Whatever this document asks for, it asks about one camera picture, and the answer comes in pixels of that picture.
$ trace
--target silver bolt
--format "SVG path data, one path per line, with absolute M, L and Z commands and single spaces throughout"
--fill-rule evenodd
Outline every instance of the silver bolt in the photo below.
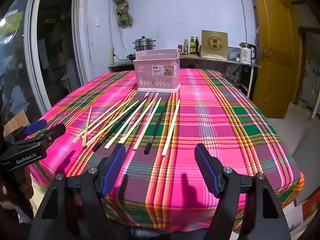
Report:
M 264 179 L 265 178 L 264 174 L 261 173 L 261 172 L 257 173 L 257 177 L 258 177 L 258 179 Z
M 63 174 L 59 173 L 57 176 L 56 176 L 56 179 L 60 180 L 60 179 L 63 179 Z
M 97 172 L 97 168 L 96 167 L 92 167 L 89 169 L 89 173 L 90 174 L 95 174 Z
M 232 169 L 230 167 L 224 167 L 223 170 L 226 173 L 231 173 L 232 172 Z

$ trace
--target kettle handle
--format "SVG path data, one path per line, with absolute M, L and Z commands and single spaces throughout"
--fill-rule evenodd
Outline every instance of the kettle handle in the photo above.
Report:
M 254 48 L 254 57 L 252 57 L 251 59 L 255 59 L 257 57 L 257 47 L 253 44 L 250 44 L 250 49 Z

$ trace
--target gold box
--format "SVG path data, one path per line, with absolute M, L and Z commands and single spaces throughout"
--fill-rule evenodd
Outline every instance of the gold box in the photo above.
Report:
M 228 54 L 228 33 L 202 30 L 201 57 L 228 60 Z

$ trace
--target pink plastic basket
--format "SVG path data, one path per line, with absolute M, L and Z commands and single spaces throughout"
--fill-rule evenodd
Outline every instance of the pink plastic basket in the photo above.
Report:
M 138 91 L 175 93 L 180 89 L 178 49 L 152 49 L 136 52 L 133 61 Z

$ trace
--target black chopstick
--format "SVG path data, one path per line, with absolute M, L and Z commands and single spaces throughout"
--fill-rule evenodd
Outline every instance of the black chopstick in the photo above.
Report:
M 150 137 L 150 139 L 149 139 L 149 142 L 147 143 L 147 146 L 146 146 L 146 148 L 144 149 L 144 154 L 145 154 L 145 155 L 148 155 L 149 152 L 150 152 L 150 150 L 151 150 L 153 141 L 154 141 L 154 139 L 155 139 L 155 137 L 156 137 L 157 131 L 158 131 L 158 129 L 159 129 L 159 126 L 160 126 L 160 124 L 161 124 L 162 118 L 163 118 L 163 116 L 164 116 L 165 107 L 169 104 L 169 99 L 170 99 L 170 96 L 169 96 L 167 102 L 165 103 L 165 105 L 164 105 L 164 107 L 163 107 L 163 109 L 162 109 L 162 112 L 161 112 L 161 114 L 160 114 L 160 116 L 159 116 L 159 118 L 158 118 L 158 121 L 157 121 L 157 123 L 156 123 L 156 126 L 155 126 L 154 129 L 153 129 L 153 132 L 152 132 L 152 135 L 151 135 L 151 137 Z
M 127 120 L 127 118 L 135 111 L 135 109 L 137 109 L 137 107 L 143 102 L 143 100 L 139 101 L 139 103 L 135 107 L 131 108 L 118 122 L 116 122 L 112 126 L 109 132 L 93 147 L 93 152 L 96 152 L 105 143 L 105 141 L 115 132 L 115 130 L 117 130 L 120 125 L 122 125 L 125 120 Z

